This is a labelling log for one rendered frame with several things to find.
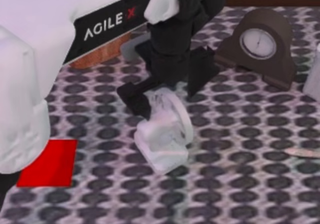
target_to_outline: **clock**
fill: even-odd
[[[290,51],[292,39],[292,28],[285,17],[270,9],[256,9],[220,43],[214,59],[225,67],[252,70],[269,85],[286,91],[297,72]]]

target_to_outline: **white object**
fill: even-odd
[[[264,30],[249,29],[240,37],[240,46],[255,59],[268,59],[276,53],[276,42],[273,37]]]
[[[117,1],[0,0],[0,173],[22,170],[47,144],[44,98],[74,40],[74,20]]]
[[[121,55],[127,61],[133,61],[139,58],[138,53],[135,50],[135,47],[138,44],[141,44],[150,39],[150,33],[146,33],[139,37],[136,37],[132,40],[129,40],[120,46]]]
[[[166,174],[187,162],[186,145],[194,130],[183,103],[171,90],[155,91],[150,104],[151,118],[137,125],[134,140],[155,173]]]
[[[320,44],[315,51],[315,58],[310,68],[302,92],[320,102]]]
[[[150,24],[157,24],[166,21],[179,13],[178,0],[150,0],[145,12],[144,17]]]
[[[285,149],[285,153],[297,157],[320,158],[320,151],[305,148],[288,148]]]

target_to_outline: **red paper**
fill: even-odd
[[[42,154],[20,175],[18,187],[68,187],[76,156],[76,140],[49,140]]]

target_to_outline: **patterned tablecloth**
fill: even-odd
[[[193,45],[216,47],[252,9],[225,8]],[[0,224],[320,223],[320,161],[282,151],[320,147],[320,104],[301,93],[320,40],[320,9],[275,9],[294,30],[299,73],[292,90],[226,70],[188,102],[179,84],[196,136],[190,162],[166,176],[155,175],[137,150],[132,135],[140,119],[116,94],[146,76],[142,61],[64,67],[47,100],[52,138],[79,140],[73,186],[13,188]]]

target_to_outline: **beige object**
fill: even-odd
[[[72,62],[70,65],[76,69],[85,69],[100,64],[101,62],[113,59],[121,54],[120,46],[129,41],[130,38],[131,33],[124,34],[121,37]]]

